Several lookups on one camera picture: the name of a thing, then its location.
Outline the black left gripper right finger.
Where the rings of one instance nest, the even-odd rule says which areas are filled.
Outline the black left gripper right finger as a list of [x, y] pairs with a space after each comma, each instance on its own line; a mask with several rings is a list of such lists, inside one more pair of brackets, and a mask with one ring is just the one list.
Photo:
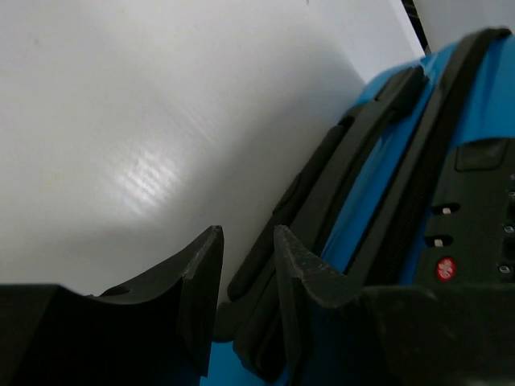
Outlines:
[[274, 230], [286, 364], [292, 385], [384, 385], [373, 320], [345, 277], [286, 226]]

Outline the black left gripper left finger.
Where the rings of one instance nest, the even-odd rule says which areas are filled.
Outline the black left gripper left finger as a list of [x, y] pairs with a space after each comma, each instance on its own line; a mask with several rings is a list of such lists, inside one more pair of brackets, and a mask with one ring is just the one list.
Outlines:
[[174, 256], [98, 297], [60, 290], [62, 385], [198, 385], [208, 373], [224, 251], [211, 226]]

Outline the blue hard-shell suitcase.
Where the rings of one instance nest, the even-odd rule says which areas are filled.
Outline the blue hard-shell suitcase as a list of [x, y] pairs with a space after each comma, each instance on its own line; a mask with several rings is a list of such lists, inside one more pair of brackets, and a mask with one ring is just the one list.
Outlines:
[[274, 230], [345, 277], [384, 385], [514, 382], [514, 36], [466, 35], [365, 86], [229, 283], [208, 385], [292, 385]]

